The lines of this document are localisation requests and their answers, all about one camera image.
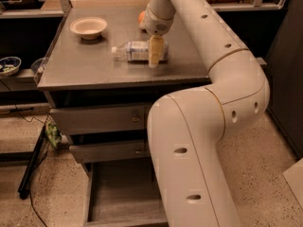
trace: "bowl of food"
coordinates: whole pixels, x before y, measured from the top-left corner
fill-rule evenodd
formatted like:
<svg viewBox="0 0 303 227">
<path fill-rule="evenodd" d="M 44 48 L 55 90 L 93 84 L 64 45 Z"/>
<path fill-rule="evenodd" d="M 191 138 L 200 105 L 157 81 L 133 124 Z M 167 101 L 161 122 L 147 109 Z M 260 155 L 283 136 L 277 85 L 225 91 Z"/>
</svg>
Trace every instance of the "bowl of food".
<svg viewBox="0 0 303 227">
<path fill-rule="evenodd" d="M 98 17 L 85 17 L 74 21 L 70 30 L 85 40 L 94 40 L 102 34 L 107 22 Z"/>
<path fill-rule="evenodd" d="M 0 60 L 0 75 L 11 76 L 19 71 L 21 59 L 18 57 L 5 57 Z"/>
</svg>

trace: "plastic water bottle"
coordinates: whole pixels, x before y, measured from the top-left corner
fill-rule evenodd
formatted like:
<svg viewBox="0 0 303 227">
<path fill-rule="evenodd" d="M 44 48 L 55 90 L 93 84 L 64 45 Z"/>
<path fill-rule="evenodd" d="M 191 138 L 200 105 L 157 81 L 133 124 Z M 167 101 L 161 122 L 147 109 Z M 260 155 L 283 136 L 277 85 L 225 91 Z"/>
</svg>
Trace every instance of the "plastic water bottle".
<svg viewBox="0 0 303 227">
<path fill-rule="evenodd" d="M 149 41 L 129 41 L 120 47 L 112 47 L 112 53 L 117 61 L 148 61 Z M 169 59 L 169 45 L 164 43 L 160 61 Z"/>
</svg>

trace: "floor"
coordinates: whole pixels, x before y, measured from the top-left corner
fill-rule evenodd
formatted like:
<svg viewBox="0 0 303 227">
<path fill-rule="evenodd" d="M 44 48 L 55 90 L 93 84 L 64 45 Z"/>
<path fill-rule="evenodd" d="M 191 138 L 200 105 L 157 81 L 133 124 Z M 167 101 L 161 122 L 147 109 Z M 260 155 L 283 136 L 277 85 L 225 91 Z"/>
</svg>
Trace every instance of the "floor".
<svg viewBox="0 0 303 227">
<path fill-rule="evenodd" d="M 33 150 L 49 111 L 47 104 L 33 106 L 21 115 L 1 113 L 15 106 L 0 107 L 0 152 Z M 87 175 L 66 147 L 45 141 L 40 158 L 46 153 L 31 179 L 32 203 L 18 194 L 25 163 L 0 165 L 0 226 L 82 226 Z M 282 175 L 297 159 L 269 114 L 224 139 L 218 153 L 243 227 L 303 226 L 303 210 Z"/>
</svg>

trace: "gray tabletop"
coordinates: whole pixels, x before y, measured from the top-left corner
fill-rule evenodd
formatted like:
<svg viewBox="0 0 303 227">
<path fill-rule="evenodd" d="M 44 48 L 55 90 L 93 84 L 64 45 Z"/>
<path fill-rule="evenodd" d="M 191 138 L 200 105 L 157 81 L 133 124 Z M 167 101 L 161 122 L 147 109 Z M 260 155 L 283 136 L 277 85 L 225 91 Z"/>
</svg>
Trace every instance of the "gray tabletop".
<svg viewBox="0 0 303 227">
<path fill-rule="evenodd" d="M 151 69 L 147 62 L 114 60 L 113 46 L 150 38 L 138 28 L 137 17 L 142 10 L 143 7 L 71 9 L 38 89 L 103 89 L 206 80 L 207 72 L 177 14 L 169 33 L 164 36 L 169 43 L 167 62 Z M 92 16 L 103 18 L 108 23 L 101 37 L 87 41 L 70 31 L 73 21 Z"/>
</svg>

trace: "terrazzo floor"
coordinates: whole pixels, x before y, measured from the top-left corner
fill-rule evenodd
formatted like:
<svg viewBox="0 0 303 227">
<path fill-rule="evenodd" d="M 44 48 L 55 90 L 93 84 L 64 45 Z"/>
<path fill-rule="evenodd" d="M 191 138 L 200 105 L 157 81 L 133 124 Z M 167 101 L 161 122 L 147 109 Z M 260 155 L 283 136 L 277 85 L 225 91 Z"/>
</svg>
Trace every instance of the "terrazzo floor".
<svg viewBox="0 0 303 227">
<path fill-rule="evenodd" d="M 40 104 L 21 112 L 24 118 L 1 113 L 0 152 L 33 150 L 43 126 L 38 120 L 45 121 L 48 111 L 47 104 Z M 27 122 L 32 117 L 38 120 Z M 303 226 L 303 210 L 282 175 L 298 159 L 269 114 L 217 147 L 243 227 Z M 56 150 L 45 141 L 41 155 L 45 153 L 31 179 L 33 206 L 48 227 L 82 226 L 87 175 L 67 149 Z M 0 226 L 44 226 L 30 197 L 19 198 L 25 170 L 25 164 L 0 165 Z"/>
</svg>

